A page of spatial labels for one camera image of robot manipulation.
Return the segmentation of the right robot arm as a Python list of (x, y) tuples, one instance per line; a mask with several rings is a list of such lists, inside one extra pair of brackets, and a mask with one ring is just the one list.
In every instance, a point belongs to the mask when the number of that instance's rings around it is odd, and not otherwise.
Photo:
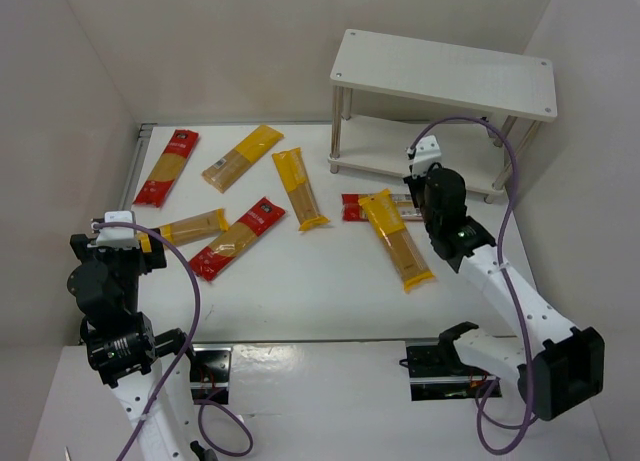
[(467, 213), (462, 176), (434, 164), (404, 182), (435, 253), (515, 334), (500, 339), (474, 322), (459, 323), (439, 335), (441, 359), (453, 370), (480, 368), (514, 385), (543, 421), (598, 395), (604, 385), (603, 337), (555, 310), (500, 253), (495, 238)]

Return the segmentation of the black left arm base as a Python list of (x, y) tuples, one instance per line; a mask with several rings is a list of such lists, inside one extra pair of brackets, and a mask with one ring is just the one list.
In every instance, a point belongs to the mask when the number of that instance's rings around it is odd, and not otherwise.
[(218, 404), (229, 401), (232, 347), (220, 344), (196, 344), (190, 371), (194, 400), (210, 398)]

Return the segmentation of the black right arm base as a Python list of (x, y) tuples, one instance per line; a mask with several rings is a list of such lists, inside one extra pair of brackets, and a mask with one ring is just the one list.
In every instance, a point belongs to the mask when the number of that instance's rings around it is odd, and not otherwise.
[(495, 379), (475, 367), (452, 370), (435, 344), (408, 344), (398, 364), (408, 372), (413, 402), (472, 399)]

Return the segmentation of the yellow Pastatime bag front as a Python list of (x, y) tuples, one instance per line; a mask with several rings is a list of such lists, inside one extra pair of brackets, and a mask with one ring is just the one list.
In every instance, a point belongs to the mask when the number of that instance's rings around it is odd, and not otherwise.
[(434, 277), (388, 189), (362, 197), (358, 204), (383, 243), (405, 293)]

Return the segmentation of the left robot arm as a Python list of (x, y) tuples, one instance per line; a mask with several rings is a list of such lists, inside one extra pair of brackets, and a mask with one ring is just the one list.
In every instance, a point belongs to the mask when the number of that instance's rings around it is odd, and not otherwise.
[(142, 226), (127, 221), (94, 222), (95, 235), (74, 234), (70, 246), (79, 261), (67, 289), (83, 318), (80, 338), (89, 366), (125, 410), (132, 433), (118, 455), (138, 445), (146, 460), (213, 460), (198, 433), (189, 375), (192, 338), (199, 322), (201, 294), (194, 293), (191, 327), (154, 334), (138, 309), (141, 276), (166, 267), (166, 254), (188, 262), (164, 235), (149, 231), (150, 251), (136, 235)]

